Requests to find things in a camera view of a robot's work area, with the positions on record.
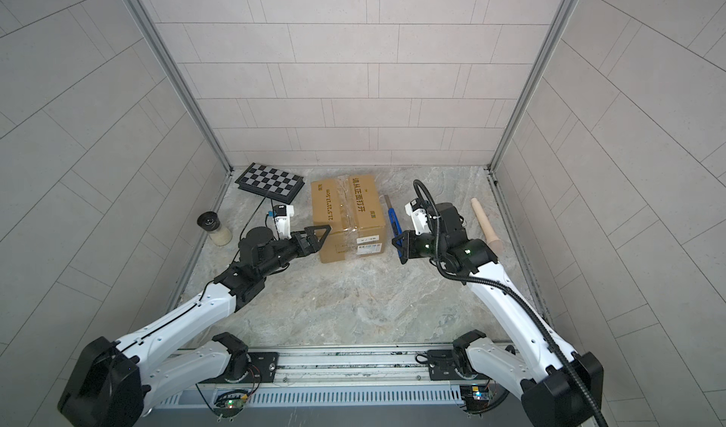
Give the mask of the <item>blue utility knife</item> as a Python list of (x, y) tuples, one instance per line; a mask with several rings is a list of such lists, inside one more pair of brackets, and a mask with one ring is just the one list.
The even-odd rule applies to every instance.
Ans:
[(402, 231), (402, 228), (398, 221), (395, 209), (392, 206), (391, 200), (389, 199), (389, 196), (387, 194), (384, 195), (384, 200), (386, 202), (388, 215), (389, 215), (389, 222), (391, 223), (391, 229), (392, 229), (392, 234), (393, 234), (393, 238), (394, 238), (395, 236), (397, 236), (398, 234), (400, 234), (403, 231)]

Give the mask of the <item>brown cardboard express box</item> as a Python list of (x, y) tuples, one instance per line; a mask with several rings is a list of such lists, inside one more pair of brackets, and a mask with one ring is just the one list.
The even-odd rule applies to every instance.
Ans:
[(349, 175), (311, 184), (312, 217), (329, 226), (320, 251), (321, 262), (332, 264), (382, 253), (387, 219), (373, 175)]

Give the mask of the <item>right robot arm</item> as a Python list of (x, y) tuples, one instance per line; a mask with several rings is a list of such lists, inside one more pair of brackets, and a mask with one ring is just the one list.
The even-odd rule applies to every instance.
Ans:
[(393, 245), (401, 261), (425, 258), (450, 281), (463, 283), (484, 303), (512, 340), (503, 349), (483, 332), (454, 341), (461, 374), (482, 374), (518, 398), (535, 426), (580, 426), (601, 412), (604, 369), (593, 353), (581, 354), (542, 319), (513, 284), (495, 251), (471, 239), (458, 210), (417, 198), (406, 205), (413, 230)]

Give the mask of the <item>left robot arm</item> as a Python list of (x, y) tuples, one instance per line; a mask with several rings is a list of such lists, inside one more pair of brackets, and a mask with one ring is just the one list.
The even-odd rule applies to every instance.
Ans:
[(267, 277), (321, 250), (328, 225), (277, 239), (266, 227), (250, 230), (236, 258), (182, 306), (115, 341), (96, 338), (79, 355), (58, 402), (74, 426), (132, 426), (155, 405), (191, 385), (217, 377), (233, 383), (250, 375), (248, 346), (228, 332), (194, 351), (192, 338), (230, 317), (265, 287)]

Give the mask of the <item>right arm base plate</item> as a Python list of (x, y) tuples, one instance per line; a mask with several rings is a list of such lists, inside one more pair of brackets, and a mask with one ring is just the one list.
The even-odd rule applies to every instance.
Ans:
[(415, 361), (425, 366), (431, 381), (483, 381), (489, 377), (466, 370), (451, 349), (430, 349), (418, 353)]

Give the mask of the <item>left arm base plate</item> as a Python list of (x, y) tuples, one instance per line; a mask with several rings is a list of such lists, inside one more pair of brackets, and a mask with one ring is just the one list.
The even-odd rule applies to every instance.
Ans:
[(271, 384), (274, 382), (280, 354), (277, 352), (249, 352), (245, 372), (239, 376), (232, 374), (232, 368), (223, 374), (202, 381), (203, 385), (252, 385)]

